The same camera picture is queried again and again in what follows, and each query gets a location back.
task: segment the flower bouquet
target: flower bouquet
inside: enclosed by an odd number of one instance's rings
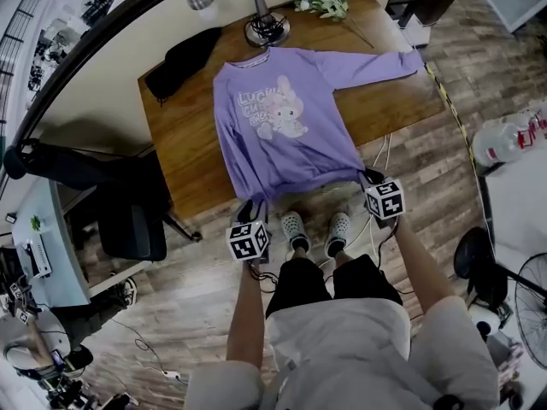
[[[348,13],[348,0],[294,0],[295,11],[321,12],[320,18],[343,20]]]

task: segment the black pants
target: black pants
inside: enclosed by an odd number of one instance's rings
[[[108,320],[127,308],[122,290],[122,285],[117,284],[92,297],[91,304],[51,309],[65,329],[71,349],[79,346],[86,337],[99,331]]]
[[[334,299],[372,297],[403,305],[401,296],[368,255],[343,264],[332,277]],[[307,258],[295,258],[281,267],[277,289],[266,309],[266,317],[284,308],[331,300],[323,281],[323,271]]]

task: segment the sneaker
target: sneaker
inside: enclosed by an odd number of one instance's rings
[[[133,278],[128,278],[123,283],[123,297],[127,306],[134,305],[137,301],[137,285]]]
[[[348,232],[350,228],[351,222],[348,214],[337,213],[332,217],[328,237],[325,242],[325,255],[327,257],[334,258],[340,250],[345,249],[346,244],[348,244]]]
[[[281,228],[283,233],[291,247],[293,249],[298,246],[302,246],[306,252],[309,251],[309,237],[306,235],[304,230],[304,223],[302,222],[302,217],[300,214],[290,211],[281,217]],[[294,247],[293,244],[295,241],[298,241],[298,246]]]

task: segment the wooden table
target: wooden table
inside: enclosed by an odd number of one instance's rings
[[[375,0],[350,0],[353,21],[322,20],[317,14],[276,9],[291,23],[286,47],[380,54],[409,51],[390,16]],[[224,27],[204,69],[189,78],[160,107],[138,80],[144,111],[163,174],[181,218],[189,218],[235,197],[218,142],[213,116],[213,77],[224,62],[250,59],[263,52],[245,41],[239,20]],[[365,35],[372,49],[361,38]],[[387,135],[444,110],[426,73],[335,93],[340,114],[355,145]]]

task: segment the metal rack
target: metal rack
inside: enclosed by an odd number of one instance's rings
[[[0,38],[0,137],[2,138],[7,119],[9,87],[14,77],[17,56],[39,2],[40,0],[21,0]]]

